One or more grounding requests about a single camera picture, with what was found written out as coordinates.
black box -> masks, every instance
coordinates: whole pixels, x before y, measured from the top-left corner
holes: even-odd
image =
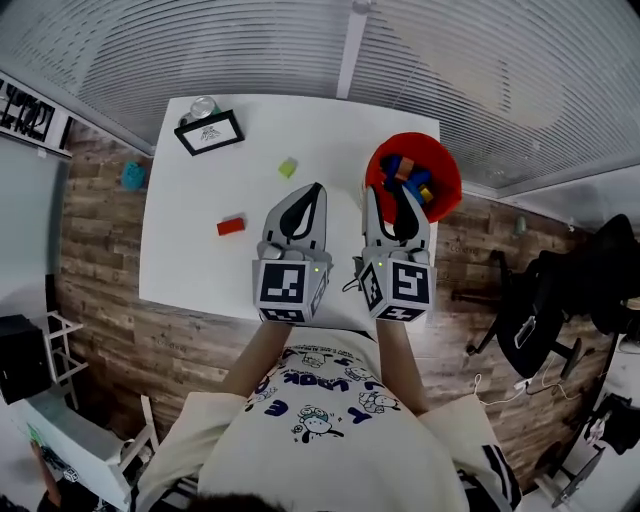
[[[42,331],[22,315],[0,318],[0,393],[7,404],[51,386]]]

black picture frame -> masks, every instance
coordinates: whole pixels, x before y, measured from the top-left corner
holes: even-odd
[[[221,121],[229,120],[231,126],[236,134],[236,137],[233,139],[225,140],[224,142],[220,142],[218,144],[215,143],[215,139],[212,141],[211,145],[208,145],[204,148],[195,149],[185,137],[186,133],[192,132],[194,130],[200,130],[205,126],[215,125]],[[212,149],[221,148],[223,146],[228,146],[229,144],[234,144],[236,142],[240,142],[244,140],[244,134],[238,125],[238,121],[236,120],[236,116],[233,113],[233,110],[227,110],[226,112],[220,112],[219,114],[212,114],[204,119],[199,119],[198,121],[194,121],[193,123],[186,124],[184,126],[179,126],[176,128],[173,133],[176,134],[178,140],[182,142],[182,145],[187,149],[191,156],[199,155],[200,153],[205,153],[206,151],[211,151]]]

white desk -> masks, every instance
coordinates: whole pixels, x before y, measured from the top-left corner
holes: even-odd
[[[223,111],[233,109],[246,140],[192,157],[173,130],[195,98],[169,101],[144,214],[140,298],[257,319],[251,260],[267,213],[290,192],[317,181],[327,189],[326,250],[335,266],[313,325],[373,330],[362,293],[341,291],[353,279],[352,256],[364,244],[364,173],[377,147],[396,133],[416,131],[439,140],[438,121],[339,100],[213,97]],[[288,157],[298,161],[291,179],[278,173]],[[246,231],[219,237],[216,224],[237,215],[245,217]],[[436,233],[432,225],[432,264]],[[421,330],[423,318],[409,330]]]

person's arm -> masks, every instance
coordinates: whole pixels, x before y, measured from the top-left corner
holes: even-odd
[[[376,320],[376,330],[380,348],[382,383],[413,414],[416,416],[424,414],[429,408],[404,324]]]
[[[222,381],[221,391],[249,398],[275,366],[291,328],[284,323],[263,322]]]
[[[53,475],[51,474],[47,463],[42,457],[42,449],[40,448],[40,445],[35,441],[31,441],[31,449],[33,450],[33,454],[36,456],[38,466],[40,467],[40,474],[42,475],[44,484],[47,486],[47,491],[49,491],[48,499],[56,507],[60,508],[60,504],[62,503],[62,496],[60,495],[60,490],[58,489],[58,483],[56,482],[56,479],[53,478]]]

yellow block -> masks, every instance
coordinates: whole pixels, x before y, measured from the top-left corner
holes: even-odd
[[[421,185],[418,190],[420,191],[420,195],[424,199],[425,203],[428,203],[433,199],[433,194],[429,191],[426,185]]]

